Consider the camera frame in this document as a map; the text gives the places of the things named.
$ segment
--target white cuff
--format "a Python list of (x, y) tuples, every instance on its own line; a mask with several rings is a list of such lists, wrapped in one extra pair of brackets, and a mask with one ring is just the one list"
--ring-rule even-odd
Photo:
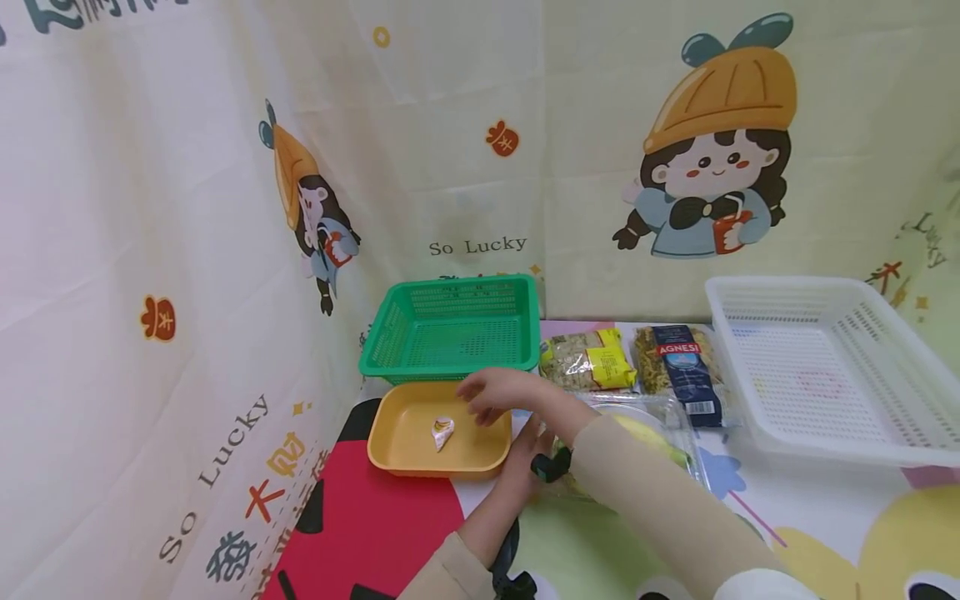
[(713, 600), (819, 600), (786, 573), (769, 568), (755, 568), (733, 575), (717, 590)]

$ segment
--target patterned tablecloth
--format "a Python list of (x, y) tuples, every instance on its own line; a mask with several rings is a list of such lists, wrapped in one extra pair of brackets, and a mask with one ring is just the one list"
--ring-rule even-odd
[[(544, 338), (642, 324), (543, 322)], [(399, 479), (367, 461), (369, 380), (264, 598), (396, 597), (492, 483)], [(522, 419), (515, 419), (515, 429)], [(713, 493), (825, 600), (960, 600), (960, 471), (764, 454), (746, 429), (700, 431)], [(686, 600), (653, 548), (611, 512), (544, 499), (520, 518), (515, 571), (540, 600)]]

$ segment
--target cartoon girl face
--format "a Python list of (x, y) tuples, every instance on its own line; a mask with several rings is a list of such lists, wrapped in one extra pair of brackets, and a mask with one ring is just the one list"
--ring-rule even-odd
[(324, 200), (329, 196), (326, 189), (309, 189), (300, 186), (300, 203), (306, 212), (307, 221), (316, 226), (324, 217)]
[(760, 148), (745, 130), (709, 133), (695, 137), (689, 150), (655, 166), (651, 175), (674, 198), (711, 198), (752, 186), (778, 156), (778, 149)]

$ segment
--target black strap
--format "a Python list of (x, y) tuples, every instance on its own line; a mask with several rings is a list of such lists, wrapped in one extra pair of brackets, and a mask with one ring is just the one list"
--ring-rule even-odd
[(546, 454), (538, 454), (530, 461), (530, 470), (543, 483), (553, 483), (570, 472), (570, 462), (573, 452), (568, 447), (562, 447), (557, 455), (550, 458)]
[(534, 582), (530, 573), (523, 571), (513, 580), (507, 575), (514, 564), (519, 544), (520, 521), (515, 519), (490, 569), (493, 576), (493, 591), (500, 600), (533, 600), (536, 597), (537, 583)]

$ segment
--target child's hand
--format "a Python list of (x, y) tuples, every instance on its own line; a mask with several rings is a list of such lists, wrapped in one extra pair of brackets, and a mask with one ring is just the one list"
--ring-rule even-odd
[(533, 373), (490, 368), (464, 379), (457, 396), (469, 402), (468, 412), (477, 416), (478, 425), (486, 427), (515, 408), (539, 412), (540, 402), (554, 391), (550, 382)]
[(636, 243), (640, 241), (640, 236), (630, 228), (623, 228), (618, 229), (611, 240), (616, 242), (616, 246), (620, 250), (633, 250), (636, 248)]
[(510, 446), (510, 453), (503, 464), (496, 487), (526, 504), (540, 482), (530, 470), (530, 463), (538, 454), (551, 455), (553, 438), (554, 435), (549, 429), (541, 434), (540, 417), (531, 415), (520, 430), (520, 435), (516, 436), (514, 444)]

